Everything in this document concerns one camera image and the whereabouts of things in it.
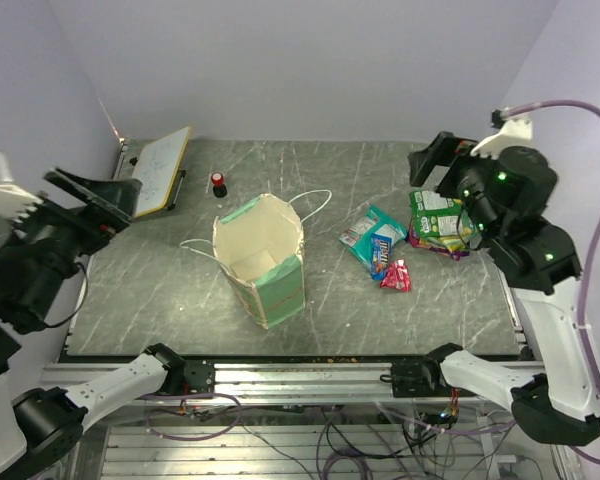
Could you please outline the purple Fox's candy packet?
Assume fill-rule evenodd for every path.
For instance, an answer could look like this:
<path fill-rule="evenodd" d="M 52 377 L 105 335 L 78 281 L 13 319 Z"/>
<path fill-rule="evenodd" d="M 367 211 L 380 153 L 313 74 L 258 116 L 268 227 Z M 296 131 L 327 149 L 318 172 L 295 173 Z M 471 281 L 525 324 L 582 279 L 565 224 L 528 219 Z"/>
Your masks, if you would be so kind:
<path fill-rule="evenodd" d="M 461 258 L 470 255 L 470 249 L 465 246 L 459 237 L 427 237 L 422 238 L 417 235 L 412 223 L 409 224 L 409 230 L 406 242 L 413 248 L 428 250 L 445 257 L 459 261 Z"/>

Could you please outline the green spring tea candy packet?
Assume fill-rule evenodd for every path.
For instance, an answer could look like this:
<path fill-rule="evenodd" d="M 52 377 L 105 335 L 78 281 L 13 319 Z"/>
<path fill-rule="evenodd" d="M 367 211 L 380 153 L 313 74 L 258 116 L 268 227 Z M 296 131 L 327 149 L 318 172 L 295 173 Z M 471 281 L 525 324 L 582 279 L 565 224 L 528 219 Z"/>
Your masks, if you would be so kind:
<path fill-rule="evenodd" d="M 420 237 L 418 245 L 451 257 L 468 256 L 472 251 L 469 241 L 459 236 Z"/>

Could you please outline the blue M&M's candy packet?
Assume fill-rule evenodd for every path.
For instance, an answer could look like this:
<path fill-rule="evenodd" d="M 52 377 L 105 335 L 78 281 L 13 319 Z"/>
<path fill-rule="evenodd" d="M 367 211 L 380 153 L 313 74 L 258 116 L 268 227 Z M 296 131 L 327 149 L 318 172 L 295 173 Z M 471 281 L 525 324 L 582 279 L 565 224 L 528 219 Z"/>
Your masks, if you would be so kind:
<path fill-rule="evenodd" d="M 371 235 L 370 276 L 373 280 L 381 281 L 384 279 L 390 263 L 391 248 L 392 240 L 390 237 L 377 233 Z"/>

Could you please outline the green illustrated paper bag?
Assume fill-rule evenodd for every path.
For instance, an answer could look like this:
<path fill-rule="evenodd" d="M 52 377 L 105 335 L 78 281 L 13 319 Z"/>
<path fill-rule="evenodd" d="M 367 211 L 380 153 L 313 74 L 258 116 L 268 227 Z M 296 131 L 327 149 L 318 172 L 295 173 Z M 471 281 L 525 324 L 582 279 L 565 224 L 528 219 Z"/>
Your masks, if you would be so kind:
<path fill-rule="evenodd" d="M 244 310 L 268 330 L 305 308 L 304 222 L 332 199 L 328 189 L 317 192 L 325 200 L 304 217 L 296 213 L 293 203 L 313 191 L 290 200 L 264 193 L 214 219 L 212 238 L 202 241 L 210 246 L 209 253 L 194 248 L 195 239 L 179 246 L 212 259 Z"/>

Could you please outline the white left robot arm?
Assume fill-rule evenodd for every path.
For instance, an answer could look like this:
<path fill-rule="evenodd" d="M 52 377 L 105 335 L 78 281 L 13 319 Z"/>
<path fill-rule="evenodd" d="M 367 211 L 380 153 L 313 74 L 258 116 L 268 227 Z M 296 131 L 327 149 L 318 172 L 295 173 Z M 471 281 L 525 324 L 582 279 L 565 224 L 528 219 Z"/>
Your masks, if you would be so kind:
<path fill-rule="evenodd" d="M 184 360 L 163 344 L 69 387 L 40 386 L 81 308 L 64 283 L 132 222 L 138 180 L 96 181 L 60 169 L 46 180 L 79 201 L 65 208 L 0 174 L 0 479 L 27 479 L 60 460 L 128 402 L 183 387 Z"/>

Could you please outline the green Fox's candy packet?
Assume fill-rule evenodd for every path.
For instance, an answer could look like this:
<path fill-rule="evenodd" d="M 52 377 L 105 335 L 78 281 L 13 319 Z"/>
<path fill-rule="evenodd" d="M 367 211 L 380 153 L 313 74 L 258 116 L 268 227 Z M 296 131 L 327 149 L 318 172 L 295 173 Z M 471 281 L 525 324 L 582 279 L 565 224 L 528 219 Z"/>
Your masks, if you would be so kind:
<path fill-rule="evenodd" d="M 432 190 L 415 190 L 409 194 L 410 207 L 413 215 L 454 215 L 462 207 L 459 199 L 445 198 Z"/>

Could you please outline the teal candy packet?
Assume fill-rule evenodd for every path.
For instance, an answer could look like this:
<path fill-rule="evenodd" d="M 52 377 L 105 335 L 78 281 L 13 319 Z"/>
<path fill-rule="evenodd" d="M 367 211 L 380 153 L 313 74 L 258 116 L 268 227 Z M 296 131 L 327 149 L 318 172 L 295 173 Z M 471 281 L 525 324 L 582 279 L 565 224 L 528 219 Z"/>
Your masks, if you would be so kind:
<path fill-rule="evenodd" d="M 371 236 L 378 234 L 392 239 L 392 245 L 405 240 L 408 229 L 385 213 L 379 207 L 371 205 L 366 213 L 352 227 L 338 237 L 349 251 L 367 268 L 371 267 Z"/>

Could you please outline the yellow green candy packet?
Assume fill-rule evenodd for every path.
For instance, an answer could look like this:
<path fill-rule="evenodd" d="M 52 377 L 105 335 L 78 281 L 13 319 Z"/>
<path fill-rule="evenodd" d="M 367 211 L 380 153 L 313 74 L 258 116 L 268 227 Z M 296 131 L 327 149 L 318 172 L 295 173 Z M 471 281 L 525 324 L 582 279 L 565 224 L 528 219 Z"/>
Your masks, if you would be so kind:
<path fill-rule="evenodd" d="M 420 238 L 461 237 L 471 238 L 476 229 L 465 214 L 462 215 L 416 215 L 413 228 Z"/>

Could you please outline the small red candy packet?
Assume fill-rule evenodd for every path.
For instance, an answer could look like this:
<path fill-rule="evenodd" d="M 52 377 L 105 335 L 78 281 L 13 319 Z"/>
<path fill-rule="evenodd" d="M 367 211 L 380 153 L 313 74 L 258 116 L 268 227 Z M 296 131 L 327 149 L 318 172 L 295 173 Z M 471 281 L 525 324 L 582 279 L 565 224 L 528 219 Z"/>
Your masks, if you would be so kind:
<path fill-rule="evenodd" d="M 386 274 L 380 282 L 380 287 L 400 292 L 411 291 L 411 278 L 404 259 L 398 259 L 389 264 Z"/>

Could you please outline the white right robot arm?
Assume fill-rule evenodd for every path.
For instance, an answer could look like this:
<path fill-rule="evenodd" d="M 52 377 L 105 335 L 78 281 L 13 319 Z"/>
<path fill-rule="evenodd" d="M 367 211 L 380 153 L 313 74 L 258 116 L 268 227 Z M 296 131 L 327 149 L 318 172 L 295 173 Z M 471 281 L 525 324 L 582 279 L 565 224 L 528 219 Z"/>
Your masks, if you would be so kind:
<path fill-rule="evenodd" d="M 410 183 L 421 186 L 435 167 L 446 168 L 436 191 L 461 200 L 478 228 L 480 247 L 529 318 L 544 370 L 517 373 L 447 343 L 426 355 L 422 387 L 435 396 L 454 387 L 484 397 L 538 443 L 587 446 L 600 437 L 600 394 L 577 323 L 582 268 L 569 234 L 542 215 L 558 175 L 529 146 L 480 157 L 471 153 L 476 144 L 439 133 L 409 155 Z"/>

